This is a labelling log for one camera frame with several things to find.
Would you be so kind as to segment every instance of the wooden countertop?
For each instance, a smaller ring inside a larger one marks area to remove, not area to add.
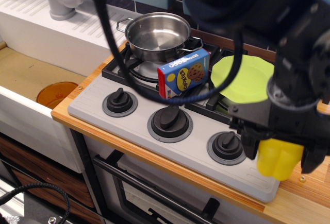
[[[194,35],[200,37],[202,35],[203,40],[207,42],[210,42],[212,39],[212,43],[216,43],[221,47],[232,48],[233,46],[231,40],[222,37],[213,37],[209,34],[201,34],[198,31],[194,31]],[[271,61],[274,60],[274,52],[248,45],[245,48],[248,49],[251,55],[260,56]],[[330,223],[330,157],[327,157],[317,170],[308,175],[301,175],[300,164],[297,165],[291,177],[281,182],[274,200],[270,203],[263,203],[167,158],[70,116],[67,108],[71,101],[101,73],[101,70],[112,59],[112,56],[107,58],[52,111],[54,120],[273,223]],[[302,176],[305,177],[306,182],[300,181]]]

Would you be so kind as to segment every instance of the metal pot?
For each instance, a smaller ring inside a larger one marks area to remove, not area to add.
[[[125,31],[119,28],[123,21],[131,20]],[[117,30],[124,32],[129,42],[131,52],[145,62],[170,62],[179,58],[183,52],[193,52],[185,49],[190,38],[191,28],[182,17],[164,12],[142,15],[136,19],[126,18],[117,22]]]

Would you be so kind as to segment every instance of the cookie box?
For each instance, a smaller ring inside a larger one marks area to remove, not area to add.
[[[157,69],[159,94],[172,98],[208,79],[210,55],[199,49]]]

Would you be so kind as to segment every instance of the green lid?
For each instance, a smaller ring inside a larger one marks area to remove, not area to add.
[[[219,86],[232,68],[234,56],[224,57],[212,68],[211,81]],[[273,75],[274,65],[262,58],[243,55],[241,68],[232,83],[220,93],[239,103],[254,103],[266,100],[267,82]]]

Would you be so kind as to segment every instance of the stove knob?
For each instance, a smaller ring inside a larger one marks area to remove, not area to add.
[[[189,120],[179,106],[168,106],[155,113],[151,127],[159,136],[174,138],[188,130]]]
[[[107,99],[107,108],[111,112],[122,113],[129,110],[133,105],[132,97],[119,88],[116,92],[109,95]]]
[[[243,153],[240,139],[233,131],[220,134],[213,142],[214,153],[222,159],[234,160]]]

